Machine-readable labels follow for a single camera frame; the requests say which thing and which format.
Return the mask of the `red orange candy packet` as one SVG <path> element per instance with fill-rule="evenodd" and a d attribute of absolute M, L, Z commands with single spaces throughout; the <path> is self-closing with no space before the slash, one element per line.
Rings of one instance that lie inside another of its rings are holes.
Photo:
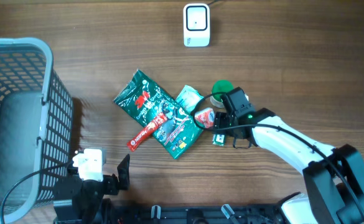
<path fill-rule="evenodd" d="M 212 128 L 215 121 L 215 112 L 212 108 L 205 108 L 195 114 L 195 120 L 204 125 L 205 128 Z"/>

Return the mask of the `teal wet wipes packet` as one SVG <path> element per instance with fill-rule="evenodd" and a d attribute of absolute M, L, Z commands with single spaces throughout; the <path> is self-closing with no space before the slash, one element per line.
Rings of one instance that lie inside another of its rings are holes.
<path fill-rule="evenodd" d="M 185 85 L 175 100 L 187 112 L 191 113 L 202 98 L 203 96 L 197 90 Z"/>

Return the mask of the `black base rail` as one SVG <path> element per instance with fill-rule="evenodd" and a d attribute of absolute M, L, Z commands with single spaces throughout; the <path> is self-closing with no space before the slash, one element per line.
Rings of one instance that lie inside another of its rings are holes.
<path fill-rule="evenodd" d="M 99 210 L 93 223 L 244 223 L 288 224 L 277 204 L 251 204 L 231 206 L 229 212 L 221 207 L 114 207 Z"/>

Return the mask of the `red Nescafe stick sachet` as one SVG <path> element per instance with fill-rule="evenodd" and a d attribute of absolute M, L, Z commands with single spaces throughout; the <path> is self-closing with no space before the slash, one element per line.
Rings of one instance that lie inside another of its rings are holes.
<path fill-rule="evenodd" d="M 157 114 L 135 137 L 128 143 L 127 147 L 134 152 L 139 145 L 154 133 L 163 123 L 167 121 L 167 116 L 164 113 Z"/>

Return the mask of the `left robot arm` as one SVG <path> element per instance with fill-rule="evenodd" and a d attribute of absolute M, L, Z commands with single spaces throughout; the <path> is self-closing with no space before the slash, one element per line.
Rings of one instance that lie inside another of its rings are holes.
<path fill-rule="evenodd" d="M 130 155 L 117 167 L 118 175 L 105 175 L 102 181 L 82 180 L 76 168 L 67 167 L 68 175 L 54 186 L 55 224 L 122 223 L 115 217 L 115 207 L 105 195 L 118 195 L 129 188 Z"/>

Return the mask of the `green 3M gloves bag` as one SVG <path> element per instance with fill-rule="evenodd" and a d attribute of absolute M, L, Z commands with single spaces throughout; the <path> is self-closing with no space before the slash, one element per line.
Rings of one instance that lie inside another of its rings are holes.
<path fill-rule="evenodd" d="M 142 129 L 159 113 L 167 116 L 152 135 L 173 159 L 178 159 L 198 139 L 202 130 L 193 117 L 153 79 L 137 70 L 114 103 L 136 120 Z"/>

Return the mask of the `green white small box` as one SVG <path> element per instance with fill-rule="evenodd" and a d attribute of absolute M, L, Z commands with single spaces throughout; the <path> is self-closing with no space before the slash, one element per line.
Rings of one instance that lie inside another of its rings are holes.
<path fill-rule="evenodd" d="M 214 134 L 212 144 L 216 146 L 224 146 L 226 143 L 226 136 L 224 134 Z"/>

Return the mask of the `grey plastic basket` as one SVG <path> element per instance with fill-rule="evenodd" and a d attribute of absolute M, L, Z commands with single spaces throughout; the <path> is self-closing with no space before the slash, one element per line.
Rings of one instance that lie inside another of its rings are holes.
<path fill-rule="evenodd" d="M 40 39 L 0 39 L 0 222 L 52 202 L 69 160 L 73 100 Z"/>

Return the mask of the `green lid jar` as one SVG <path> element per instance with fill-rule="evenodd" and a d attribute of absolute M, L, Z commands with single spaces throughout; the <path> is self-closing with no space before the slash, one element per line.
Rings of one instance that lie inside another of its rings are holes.
<path fill-rule="evenodd" d="M 227 93 L 234 89 L 234 86 L 228 80 L 219 80 L 212 87 L 212 96 L 210 97 L 210 102 L 213 106 L 217 108 L 223 108 L 223 102 L 220 92 Z"/>

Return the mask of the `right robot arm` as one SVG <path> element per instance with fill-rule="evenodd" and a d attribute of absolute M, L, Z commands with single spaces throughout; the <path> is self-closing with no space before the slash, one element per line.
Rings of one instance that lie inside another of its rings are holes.
<path fill-rule="evenodd" d="M 356 148 L 311 139 L 272 111 L 256 110 L 241 88 L 221 92 L 220 100 L 219 133 L 274 153 L 303 176 L 306 192 L 279 207 L 287 223 L 364 223 L 364 159 Z"/>

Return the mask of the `white barcode scanner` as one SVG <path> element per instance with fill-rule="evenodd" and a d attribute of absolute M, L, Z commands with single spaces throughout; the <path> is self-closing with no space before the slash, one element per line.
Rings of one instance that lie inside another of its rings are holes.
<path fill-rule="evenodd" d="M 184 45 L 206 47 L 210 43 L 210 9 L 205 3 L 190 3 L 183 8 Z"/>

